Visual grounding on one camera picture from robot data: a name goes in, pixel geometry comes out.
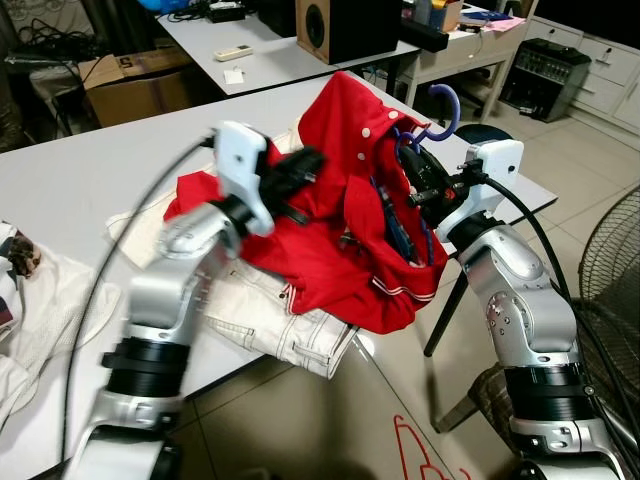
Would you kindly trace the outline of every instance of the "white desk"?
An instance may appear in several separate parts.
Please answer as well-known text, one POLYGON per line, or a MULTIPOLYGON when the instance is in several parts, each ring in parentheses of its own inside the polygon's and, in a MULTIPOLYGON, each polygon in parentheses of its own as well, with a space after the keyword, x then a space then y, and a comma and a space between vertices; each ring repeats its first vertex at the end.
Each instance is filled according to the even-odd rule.
MULTIPOLYGON (((469 7, 462 11, 482 10, 469 7)), ((527 32, 528 23, 524 22, 508 32, 483 30, 480 33, 454 31, 449 33, 449 44, 445 50, 431 53, 423 51, 420 55, 404 61, 398 74, 398 80, 409 85, 405 103, 413 105, 416 89, 422 83, 476 68, 495 65, 491 79, 491 90, 484 102, 480 123, 486 122, 493 106, 502 91, 509 67, 527 32)))
POLYGON ((228 96, 300 82, 328 75, 336 70, 370 64, 420 50, 408 43, 398 42, 393 52, 327 65, 298 46, 296 37, 280 37, 256 15, 249 15, 244 20, 223 23, 211 23, 205 19, 170 22, 166 16, 158 21, 228 96), (213 56, 215 50, 238 45, 249 45, 253 48, 253 55, 228 62, 218 62, 213 56), (234 67, 244 72, 244 83, 227 85, 224 81, 224 71, 233 70, 234 67))
MULTIPOLYGON (((0 155, 2 218, 54 251, 97 267, 110 245, 105 220, 130 209, 158 170, 194 140, 221 120, 247 122, 270 136, 282 133, 309 107, 327 81, 317 78, 0 155)), ((362 82, 387 105, 411 112, 398 100, 362 82)), ((464 160, 467 144, 452 137, 439 144, 429 142, 428 148, 453 172, 464 160)), ((199 151, 179 174, 202 167, 210 156, 208 150, 199 151)), ((175 176, 161 191, 174 183, 175 176)), ((522 176, 515 192, 532 209, 556 198, 522 176)), ((520 216, 507 204, 500 206, 498 214, 508 222, 520 216)), ((134 268, 118 257, 107 279, 126 289, 134 273, 134 268)), ((72 445, 86 421, 95 391, 105 382, 107 371, 98 362, 118 340, 126 290, 124 297, 119 314, 77 356, 71 403, 72 445)), ((257 356, 203 328, 192 349, 183 393, 191 394, 257 356)), ((7 421, 0 434, 2 480, 24 480, 57 464, 65 365, 62 358, 52 359, 34 400, 7 421)))

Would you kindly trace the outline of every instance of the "clothing pile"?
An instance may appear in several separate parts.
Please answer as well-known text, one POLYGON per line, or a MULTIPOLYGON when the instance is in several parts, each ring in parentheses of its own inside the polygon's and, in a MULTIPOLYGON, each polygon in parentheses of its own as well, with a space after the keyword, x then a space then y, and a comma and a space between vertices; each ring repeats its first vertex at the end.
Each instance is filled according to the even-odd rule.
MULTIPOLYGON (((303 145, 326 156, 316 181, 289 202, 308 222, 280 217, 272 235, 245 241, 243 260, 213 288, 205 311, 210 325, 245 348, 330 377, 356 327, 388 333, 413 322, 434 297, 447 261, 419 212, 407 206, 409 182, 395 156, 394 132, 416 127, 425 125, 336 73, 269 149, 270 166, 303 145)), ((215 176, 180 177, 175 192, 143 213, 145 230, 134 227, 123 250, 148 262, 142 244, 157 239, 158 210, 165 208, 170 221, 221 198, 215 176)), ((108 222, 112 236, 124 218, 108 222)))
MULTIPOLYGON (((0 430, 36 393, 47 360, 68 352, 95 273, 0 222, 0 430)), ((113 315, 118 287, 103 283, 79 345, 113 315)))

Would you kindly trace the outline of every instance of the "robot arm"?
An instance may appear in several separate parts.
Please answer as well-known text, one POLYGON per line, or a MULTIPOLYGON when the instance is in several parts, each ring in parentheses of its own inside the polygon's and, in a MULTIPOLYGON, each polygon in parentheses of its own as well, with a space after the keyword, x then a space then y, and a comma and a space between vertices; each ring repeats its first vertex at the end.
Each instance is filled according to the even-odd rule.
POLYGON ((190 345, 212 283, 239 255, 243 237, 271 233, 272 214, 315 179, 324 160, 304 148, 269 169, 268 145, 236 122, 218 129, 218 177, 227 196, 174 219, 157 257, 132 280, 123 339, 104 355, 109 381, 97 393, 66 480, 176 477, 178 451, 165 432, 181 410, 190 345))
POLYGON ((449 176, 428 152, 405 147, 401 162, 418 191, 410 203, 456 247, 485 311, 513 405, 512 438, 529 459, 514 478, 623 479, 590 403, 571 307, 527 242, 490 216, 503 197, 482 179, 511 186, 522 150, 515 140, 472 145, 462 173, 449 176))

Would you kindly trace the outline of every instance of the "drawer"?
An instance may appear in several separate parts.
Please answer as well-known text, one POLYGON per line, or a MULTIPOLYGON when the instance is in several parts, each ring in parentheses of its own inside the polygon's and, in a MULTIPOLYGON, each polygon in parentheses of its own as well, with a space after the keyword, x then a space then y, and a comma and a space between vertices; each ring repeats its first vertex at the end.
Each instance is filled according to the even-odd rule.
POLYGON ((553 27, 536 20, 530 20, 526 40, 529 40, 530 38, 542 38, 543 40, 559 43, 565 47, 578 48, 580 40, 582 40, 582 35, 562 28, 553 27))
POLYGON ((526 25, 501 33, 483 32, 482 36, 452 33, 458 36, 449 38, 446 49, 436 53, 423 51, 418 57, 417 71, 405 72, 405 75, 425 82, 467 71, 473 68, 469 66, 473 63, 485 66, 502 61, 517 50, 526 33, 526 25))
POLYGON ((617 83, 589 74, 584 84, 578 88, 575 100, 603 113, 609 113, 622 90, 623 87, 617 83))
POLYGON ((640 61, 640 57, 633 53, 586 37, 580 42, 578 50, 591 58, 589 73, 619 85, 627 83, 640 61))
POLYGON ((636 127, 636 132, 640 133, 640 79, 631 86, 624 100, 613 114, 619 120, 627 122, 636 127))

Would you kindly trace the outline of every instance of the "red shirt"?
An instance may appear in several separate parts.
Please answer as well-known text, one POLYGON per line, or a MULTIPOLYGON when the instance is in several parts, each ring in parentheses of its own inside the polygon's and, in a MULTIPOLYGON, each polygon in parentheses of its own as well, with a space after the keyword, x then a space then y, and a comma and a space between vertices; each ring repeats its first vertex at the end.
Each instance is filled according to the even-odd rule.
MULTIPOLYGON (((309 224, 278 218, 271 236, 249 238, 242 253, 252 265, 289 282, 292 313, 321 308, 347 323, 388 333, 410 324, 435 295, 447 255, 429 231, 433 264, 426 265, 420 216, 406 204, 409 183, 394 154, 392 127, 410 131, 417 125, 342 72, 334 74, 302 116, 300 139, 327 157, 316 182, 290 201, 309 216, 309 224), (382 203, 371 177, 385 186, 416 245, 420 266, 409 265, 387 243, 382 203), (356 245, 345 247, 340 241, 347 228, 356 245)), ((273 165, 281 155, 270 150, 273 165)), ((203 172, 180 177, 176 193, 165 220, 220 199, 217 180, 203 172)))

